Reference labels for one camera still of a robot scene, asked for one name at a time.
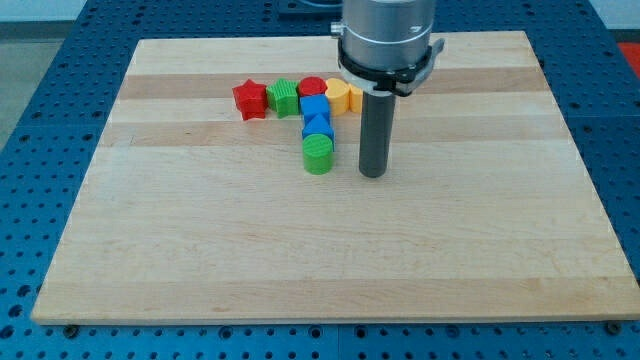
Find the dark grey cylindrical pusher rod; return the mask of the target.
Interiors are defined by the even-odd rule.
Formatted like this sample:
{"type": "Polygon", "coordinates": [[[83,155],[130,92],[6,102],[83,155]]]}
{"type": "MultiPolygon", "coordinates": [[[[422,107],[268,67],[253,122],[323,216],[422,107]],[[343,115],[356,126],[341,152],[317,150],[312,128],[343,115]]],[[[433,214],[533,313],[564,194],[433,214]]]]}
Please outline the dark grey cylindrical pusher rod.
{"type": "Polygon", "coordinates": [[[363,94],[360,127],[359,170],[369,178],[387,169],[396,98],[363,94]]]}

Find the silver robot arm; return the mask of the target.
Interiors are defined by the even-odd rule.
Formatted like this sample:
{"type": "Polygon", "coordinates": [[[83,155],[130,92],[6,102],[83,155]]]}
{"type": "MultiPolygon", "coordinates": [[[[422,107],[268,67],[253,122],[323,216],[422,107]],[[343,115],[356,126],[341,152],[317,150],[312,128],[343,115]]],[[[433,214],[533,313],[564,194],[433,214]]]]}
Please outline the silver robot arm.
{"type": "Polygon", "coordinates": [[[408,97],[433,71],[445,40],[430,41],[434,0],[345,0],[331,25],[342,77],[363,91],[359,171],[387,169],[397,97],[408,97]]]}

